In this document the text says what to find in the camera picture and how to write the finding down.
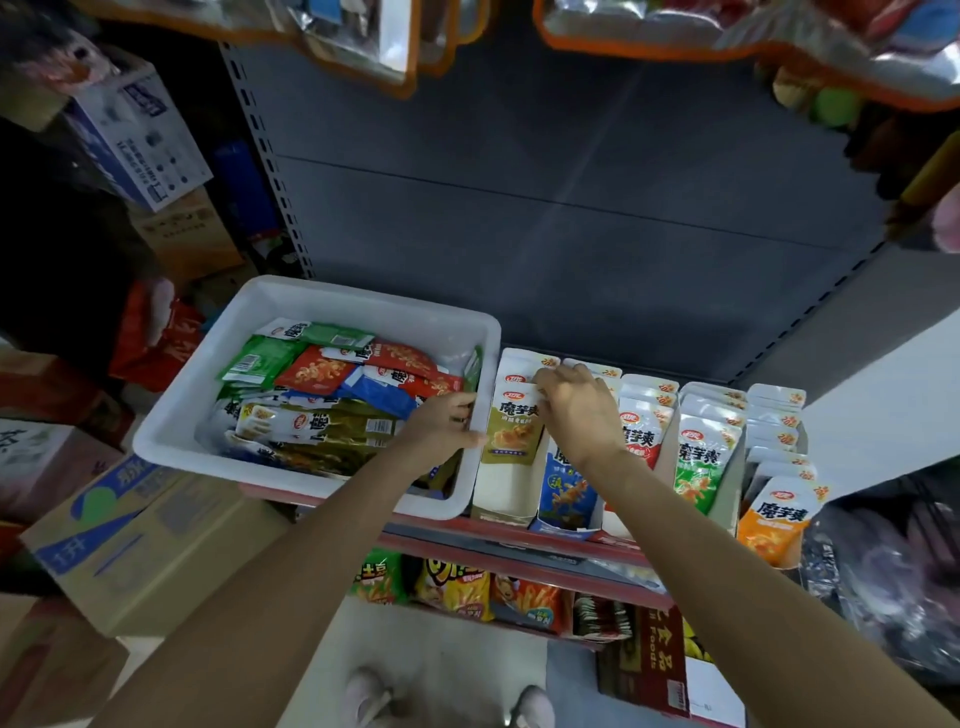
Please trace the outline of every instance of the plastic bag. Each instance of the plastic bag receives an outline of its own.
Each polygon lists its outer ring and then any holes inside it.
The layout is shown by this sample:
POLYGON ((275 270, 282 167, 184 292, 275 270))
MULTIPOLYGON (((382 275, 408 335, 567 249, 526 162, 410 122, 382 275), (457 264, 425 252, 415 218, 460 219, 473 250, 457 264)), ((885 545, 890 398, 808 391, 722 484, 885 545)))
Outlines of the plastic bag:
POLYGON ((400 98, 416 89, 420 0, 307 0, 288 14, 314 61, 400 98))
POLYGON ((105 20, 145 23, 228 43, 292 38, 297 28, 281 0, 71 0, 105 20))
POLYGON ((960 106, 954 0, 535 0, 558 50, 658 61, 760 56, 892 106, 960 106))

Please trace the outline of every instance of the yellow snack bag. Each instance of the yellow snack bag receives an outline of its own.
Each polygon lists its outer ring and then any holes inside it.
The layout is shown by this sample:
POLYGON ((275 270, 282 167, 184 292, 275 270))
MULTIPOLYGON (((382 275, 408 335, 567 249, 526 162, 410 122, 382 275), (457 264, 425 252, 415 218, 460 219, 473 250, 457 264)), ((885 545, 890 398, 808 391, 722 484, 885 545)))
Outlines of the yellow snack bag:
POLYGON ((490 574, 436 559, 424 559, 417 599, 445 612, 490 621, 490 574))
POLYGON ((823 508, 830 488, 815 480, 775 475, 740 519, 736 540, 771 566, 823 508))

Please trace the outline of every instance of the white plastic basket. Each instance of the white plastic basket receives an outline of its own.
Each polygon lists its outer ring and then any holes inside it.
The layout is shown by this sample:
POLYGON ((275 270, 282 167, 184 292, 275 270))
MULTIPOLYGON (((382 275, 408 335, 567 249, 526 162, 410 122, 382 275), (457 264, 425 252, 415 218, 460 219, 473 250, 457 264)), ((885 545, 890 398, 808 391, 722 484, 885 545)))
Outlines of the white plastic basket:
MULTIPOLYGON (((215 455, 194 437, 220 391, 217 375, 258 328, 279 317, 373 331, 417 347, 445 365, 452 363, 454 373, 458 364, 462 370, 475 346, 482 347, 483 368, 470 429, 486 431, 500 352, 500 324, 493 316, 313 280, 260 276, 240 289, 154 405, 133 438, 136 454, 158 465, 307 496, 329 497, 337 490, 339 480, 215 455)), ((480 450, 467 450, 449 498, 404 495, 396 511, 437 521, 459 516, 469 504, 479 465, 480 450)))

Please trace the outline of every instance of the green snack bag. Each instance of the green snack bag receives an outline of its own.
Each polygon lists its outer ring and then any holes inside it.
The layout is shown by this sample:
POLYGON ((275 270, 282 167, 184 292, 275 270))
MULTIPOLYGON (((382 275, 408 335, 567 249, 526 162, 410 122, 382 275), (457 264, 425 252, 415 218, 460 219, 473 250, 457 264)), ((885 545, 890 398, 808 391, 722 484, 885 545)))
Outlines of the green snack bag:
POLYGON ((673 489, 704 515, 713 506, 720 478, 742 432, 734 425, 680 415, 680 448, 673 489))
POLYGON ((395 551, 375 548, 353 577, 350 593, 374 604, 402 604, 407 600, 403 589, 401 559, 395 551))
POLYGON ((483 349, 474 347, 464 369, 464 392, 476 392, 480 383, 480 365, 483 364, 483 349))
POLYGON ((304 344, 297 341, 282 341, 255 334, 220 373, 219 379, 255 384, 266 389, 273 386, 274 379, 287 369, 305 348, 304 344))
POLYGON ((273 319, 258 334, 284 341, 301 341, 318 347, 336 347, 358 351, 373 340, 373 334, 359 328, 338 327, 336 324, 315 324, 296 319, 273 319))

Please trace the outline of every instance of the shoe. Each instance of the shoe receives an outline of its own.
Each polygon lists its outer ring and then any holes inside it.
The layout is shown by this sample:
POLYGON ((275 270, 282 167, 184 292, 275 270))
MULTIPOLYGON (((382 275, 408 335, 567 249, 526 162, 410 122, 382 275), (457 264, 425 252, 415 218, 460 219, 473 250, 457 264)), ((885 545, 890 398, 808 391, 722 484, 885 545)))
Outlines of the shoe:
POLYGON ((394 694, 369 667, 360 667, 347 680, 343 701, 344 728, 367 728, 378 716, 389 713, 394 694))
POLYGON ((523 689, 511 711, 510 725, 512 728, 556 728, 553 703, 543 688, 528 685, 523 689))

